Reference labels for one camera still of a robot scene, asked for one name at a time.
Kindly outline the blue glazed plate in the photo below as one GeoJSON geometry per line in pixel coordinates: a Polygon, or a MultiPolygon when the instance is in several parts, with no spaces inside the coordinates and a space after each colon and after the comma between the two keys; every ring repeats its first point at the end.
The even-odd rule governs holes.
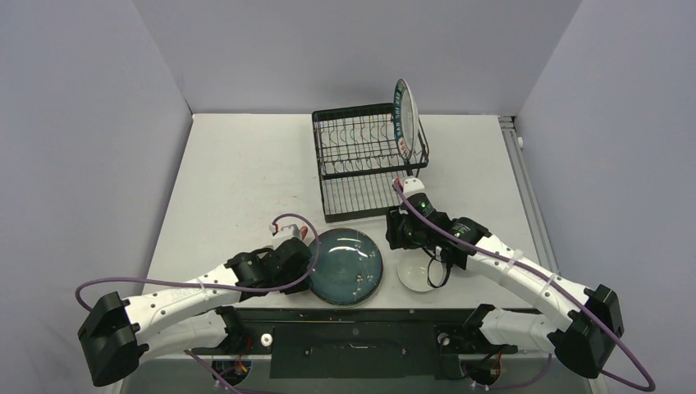
{"type": "Polygon", "coordinates": [[[309,244],[318,262],[309,275],[311,291],[324,302],[352,307],[374,294],[383,275],[377,244],[362,231],[333,228],[309,244]]]}

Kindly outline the black wire dish rack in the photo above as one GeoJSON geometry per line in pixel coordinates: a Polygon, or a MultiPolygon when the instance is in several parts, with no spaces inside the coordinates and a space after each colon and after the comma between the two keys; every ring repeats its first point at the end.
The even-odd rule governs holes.
{"type": "Polygon", "coordinates": [[[323,216],[327,223],[380,217],[397,205],[392,180],[428,165],[421,125],[409,158],[397,147],[392,103],[318,110],[311,114],[323,216]]]}

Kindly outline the green rimmed white plate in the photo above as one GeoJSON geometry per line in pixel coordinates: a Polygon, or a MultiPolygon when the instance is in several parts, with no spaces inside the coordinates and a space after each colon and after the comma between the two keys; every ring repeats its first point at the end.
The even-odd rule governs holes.
{"type": "Polygon", "coordinates": [[[419,112],[408,83],[396,82],[393,94],[394,136],[401,158],[408,162],[414,151],[414,140],[419,132],[419,112]]]}

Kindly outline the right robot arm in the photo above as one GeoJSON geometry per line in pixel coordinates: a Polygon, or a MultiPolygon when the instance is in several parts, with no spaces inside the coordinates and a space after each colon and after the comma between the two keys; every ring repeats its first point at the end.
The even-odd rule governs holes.
{"type": "Polygon", "coordinates": [[[617,294],[608,286],[592,289],[555,275],[513,250],[470,218],[449,218],[423,193],[386,212],[391,249],[427,250],[446,270],[457,266],[486,277],[533,306],[540,316],[482,304],[463,328],[473,350],[488,346],[553,353],[570,371],[597,378],[624,333],[617,294]]]}

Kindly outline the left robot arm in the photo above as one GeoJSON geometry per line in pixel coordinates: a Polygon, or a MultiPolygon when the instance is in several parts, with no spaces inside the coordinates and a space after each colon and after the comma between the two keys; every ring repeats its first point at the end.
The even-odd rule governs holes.
{"type": "Polygon", "coordinates": [[[279,291],[304,291],[318,261],[318,247],[291,237],[275,248],[241,252],[188,282],[157,281],[148,294],[113,291],[88,309],[78,339],[92,384],[105,387],[140,364],[194,348],[238,351],[245,330],[226,321],[220,308],[279,291]]]}

